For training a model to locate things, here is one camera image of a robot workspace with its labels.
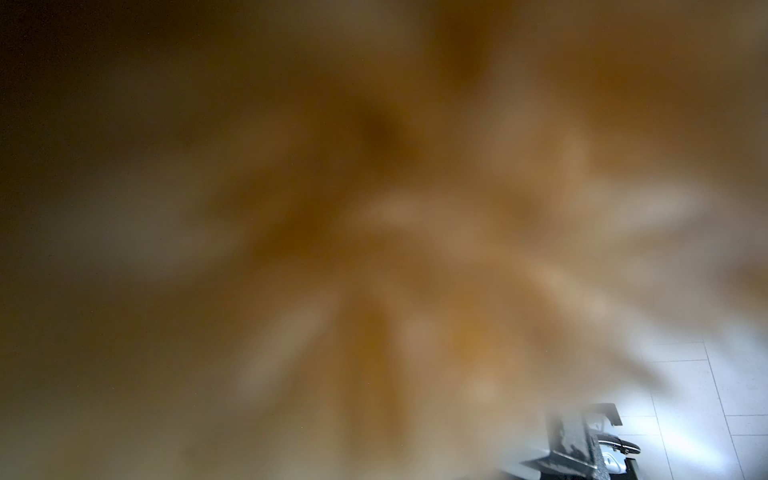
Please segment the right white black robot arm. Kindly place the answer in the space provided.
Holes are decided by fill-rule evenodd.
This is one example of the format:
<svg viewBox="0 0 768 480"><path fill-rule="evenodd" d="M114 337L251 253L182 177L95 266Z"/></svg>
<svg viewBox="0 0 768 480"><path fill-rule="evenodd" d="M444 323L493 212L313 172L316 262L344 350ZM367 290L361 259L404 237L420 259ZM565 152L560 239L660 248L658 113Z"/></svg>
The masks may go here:
<svg viewBox="0 0 768 480"><path fill-rule="evenodd" d="M639 445L621 438L613 403L543 411L501 440L495 469L476 479L642 479Z"/></svg>

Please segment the brown teddy bear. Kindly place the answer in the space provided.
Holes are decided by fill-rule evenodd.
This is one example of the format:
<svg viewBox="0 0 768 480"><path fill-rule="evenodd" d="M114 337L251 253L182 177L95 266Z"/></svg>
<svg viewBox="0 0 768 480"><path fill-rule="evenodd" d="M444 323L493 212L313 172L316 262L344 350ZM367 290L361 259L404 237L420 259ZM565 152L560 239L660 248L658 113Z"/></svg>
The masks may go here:
<svg viewBox="0 0 768 480"><path fill-rule="evenodd" d="M483 478L767 327L763 1L5 1L5 479Z"/></svg>

